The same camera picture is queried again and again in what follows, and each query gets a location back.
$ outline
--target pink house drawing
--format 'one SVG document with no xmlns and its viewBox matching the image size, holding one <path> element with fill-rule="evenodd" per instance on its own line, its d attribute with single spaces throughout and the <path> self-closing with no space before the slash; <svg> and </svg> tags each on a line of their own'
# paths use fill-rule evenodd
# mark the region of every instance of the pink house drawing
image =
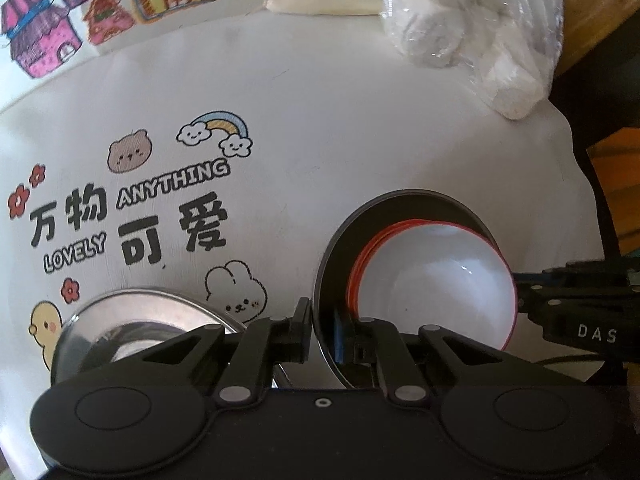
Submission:
<svg viewBox="0 0 640 480">
<path fill-rule="evenodd" d="M 51 0 L 8 0 L 1 9 L 11 59 L 33 78 L 53 72 L 82 45 L 69 10 Z"/>
</svg>

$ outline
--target screw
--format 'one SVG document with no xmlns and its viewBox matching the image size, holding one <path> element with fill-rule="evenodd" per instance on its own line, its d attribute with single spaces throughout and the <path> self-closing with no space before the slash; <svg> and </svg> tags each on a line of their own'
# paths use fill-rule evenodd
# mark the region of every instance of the screw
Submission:
<svg viewBox="0 0 640 480">
<path fill-rule="evenodd" d="M 423 400 L 424 397 L 427 396 L 427 392 L 421 386 L 413 386 L 406 384 L 405 386 L 400 386 L 396 390 L 396 397 L 400 400 L 405 400 L 407 402 L 415 402 L 417 400 Z"/>
<path fill-rule="evenodd" d="M 218 394 L 225 402 L 245 402 L 251 397 L 251 390 L 244 386 L 227 386 Z"/>
<path fill-rule="evenodd" d="M 325 399 L 323 397 L 322 399 L 316 399 L 316 402 L 314 402 L 314 404 L 316 405 L 316 408 L 328 408 L 332 405 L 332 402 L 331 399 Z"/>
</svg>

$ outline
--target black plate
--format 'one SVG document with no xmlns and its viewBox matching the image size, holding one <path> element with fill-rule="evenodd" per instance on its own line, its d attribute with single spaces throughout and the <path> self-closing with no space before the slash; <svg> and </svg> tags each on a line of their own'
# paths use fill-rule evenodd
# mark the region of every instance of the black plate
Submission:
<svg viewBox="0 0 640 480">
<path fill-rule="evenodd" d="M 413 218 L 450 222 L 486 238 L 496 249 L 489 229 L 468 208 L 451 197 L 423 189 L 403 189 L 381 195 L 358 208 L 340 226 L 322 257 L 314 290 L 313 321 L 324 358 L 346 387 L 370 386 L 369 368 L 336 362 L 337 321 L 348 316 L 347 282 L 365 245 L 389 225 Z"/>
</svg>

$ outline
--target cartoon rainbow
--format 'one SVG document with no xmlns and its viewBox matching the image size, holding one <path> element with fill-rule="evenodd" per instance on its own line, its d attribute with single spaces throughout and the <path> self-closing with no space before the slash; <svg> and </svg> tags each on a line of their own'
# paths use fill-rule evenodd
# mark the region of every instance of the cartoon rainbow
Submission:
<svg viewBox="0 0 640 480">
<path fill-rule="evenodd" d="M 209 112 L 191 121 L 192 126 L 195 123 L 205 123 L 207 130 L 225 130 L 227 135 L 238 134 L 243 139 L 249 138 L 246 123 L 231 112 L 225 112 L 223 110 Z"/>
</svg>

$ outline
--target blue strip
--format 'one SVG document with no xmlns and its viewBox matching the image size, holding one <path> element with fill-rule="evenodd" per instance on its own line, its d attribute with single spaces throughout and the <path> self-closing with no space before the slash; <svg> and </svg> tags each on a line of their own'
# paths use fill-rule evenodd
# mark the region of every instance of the blue strip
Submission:
<svg viewBox="0 0 640 480">
<path fill-rule="evenodd" d="M 238 129 L 238 134 L 240 135 L 240 137 L 242 137 L 243 139 L 247 139 L 249 137 L 245 122 L 236 114 L 233 114 L 231 112 L 209 112 L 208 114 L 201 115 L 197 119 L 193 120 L 191 124 L 201 122 L 208 123 L 209 121 L 216 120 L 229 121 L 230 123 L 233 123 Z"/>
<path fill-rule="evenodd" d="M 50 0 L 41 0 L 36 4 L 35 7 L 29 9 L 29 12 L 27 12 L 23 17 L 20 18 L 20 21 L 18 21 L 17 25 L 15 25 L 14 28 L 10 28 L 6 32 L 6 36 L 9 38 L 9 40 L 15 38 L 18 33 L 20 33 L 20 31 L 23 30 L 27 25 L 29 25 L 33 21 L 33 19 L 43 10 L 49 9 L 51 4 L 52 1 Z"/>
</svg>

